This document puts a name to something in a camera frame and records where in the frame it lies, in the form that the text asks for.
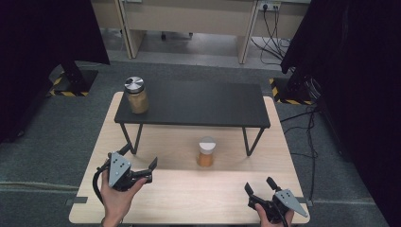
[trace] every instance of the gray carpet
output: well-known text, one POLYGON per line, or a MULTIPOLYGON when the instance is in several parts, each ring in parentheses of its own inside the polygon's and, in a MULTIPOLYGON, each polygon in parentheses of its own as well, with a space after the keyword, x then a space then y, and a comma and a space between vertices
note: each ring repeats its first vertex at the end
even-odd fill
MULTIPOLYGON (((271 96, 269 78, 277 71, 172 64, 129 63, 89 67, 99 74, 87 97, 52 96, 44 100, 25 135, 0 145, 0 226, 76 226, 68 220, 72 200, 95 146, 115 92, 137 76, 158 80, 208 80, 260 84, 271 96)), ((54 70, 51 79, 60 73, 54 70)), ((277 103, 280 119, 305 112, 306 106, 277 103)), ((284 131, 306 127, 308 115, 283 122, 284 131)), ((316 159, 311 221, 306 226, 388 226, 352 163, 337 153, 323 117, 311 130, 316 159)), ((312 187, 312 159, 305 130, 286 133, 288 147, 306 198, 312 187)))

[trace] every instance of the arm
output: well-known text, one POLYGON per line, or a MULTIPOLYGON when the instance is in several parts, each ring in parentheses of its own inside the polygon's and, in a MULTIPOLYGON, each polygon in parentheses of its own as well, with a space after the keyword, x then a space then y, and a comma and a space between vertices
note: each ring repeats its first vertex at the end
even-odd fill
MULTIPOLYGON (((268 221, 268 217, 266 216, 265 210, 263 209, 263 207, 262 207, 260 204, 257 203, 257 204, 254 206, 254 208, 256 209, 257 214, 258 214, 259 217, 260 217, 260 226, 261 226, 261 227, 283 227, 283 223, 271 224, 271 223, 268 221)), ((288 211, 286 212, 285 218, 286 218, 286 221, 287 221, 288 226, 290 226, 291 223, 292 223, 292 218, 294 218, 294 211, 291 210, 291 209, 288 210, 288 211)))
POLYGON ((105 211, 102 226, 114 227, 117 226, 128 214, 133 197, 142 188, 147 179, 140 179, 130 190, 119 192, 109 187, 108 173, 108 169, 102 173, 102 184, 100 189, 105 211))

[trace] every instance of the power outlet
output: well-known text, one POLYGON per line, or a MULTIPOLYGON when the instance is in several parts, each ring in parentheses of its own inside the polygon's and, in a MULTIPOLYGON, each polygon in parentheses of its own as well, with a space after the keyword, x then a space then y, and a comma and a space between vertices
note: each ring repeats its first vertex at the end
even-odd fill
POLYGON ((264 10, 263 6, 268 6, 267 11, 279 11, 281 7, 281 2, 275 2, 275 1, 261 1, 259 10, 264 10))

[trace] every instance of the yellow and black tape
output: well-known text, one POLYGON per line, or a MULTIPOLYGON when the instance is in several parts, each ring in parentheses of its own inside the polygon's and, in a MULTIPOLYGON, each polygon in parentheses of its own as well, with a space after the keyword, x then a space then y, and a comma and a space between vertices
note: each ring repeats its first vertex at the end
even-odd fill
POLYGON ((88 92, 56 91, 54 88, 61 82, 62 79, 63 76, 60 76, 53 82, 53 88, 50 91, 52 96, 88 96, 88 92))
POLYGON ((277 88, 274 79, 269 79, 271 90, 273 92, 273 98, 275 102, 295 104, 295 105, 311 105, 312 101, 301 100, 301 99, 287 99, 280 97, 280 91, 277 88))

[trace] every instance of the table top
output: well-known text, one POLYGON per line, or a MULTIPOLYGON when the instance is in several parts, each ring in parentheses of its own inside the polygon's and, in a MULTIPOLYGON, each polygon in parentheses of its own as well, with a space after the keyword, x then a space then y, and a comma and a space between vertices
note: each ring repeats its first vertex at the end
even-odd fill
POLYGON ((258 84, 145 80, 149 109, 131 112, 124 96, 116 123, 268 128, 258 84))
MULTIPOLYGON (((104 217, 92 179, 107 153, 127 143, 121 127, 113 121, 122 96, 122 92, 114 95, 106 115, 77 194, 88 200, 73 204, 69 217, 73 223, 99 223, 104 217)), ((244 186, 249 183, 256 196, 271 200, 273 191, 266 183, 268 177, 283 189, 289 188, 295 197, 303 197, 274 103, 269 97, 264 97, 264 102, 271 126, 250 157, 244 152, 239 128, 144 125, 138 153, 127 153, 125 157, 134 171, 147 169, 156 156, 158 166, 153 171, 153 183, 144 185, 135 195, 124 223, 258 224, 257 213, 247 206, 244 186), (210 167, 197 165, 203 136, 212 136, 217 143, 210 167)), ((127 131, 136 134, 138 127, 129 124, 127 131)), ((259 129, 247 129, 249 138, 258 132, 259 129)), ((309 218, 295 214, 293 223, 308 221, 309 218)))

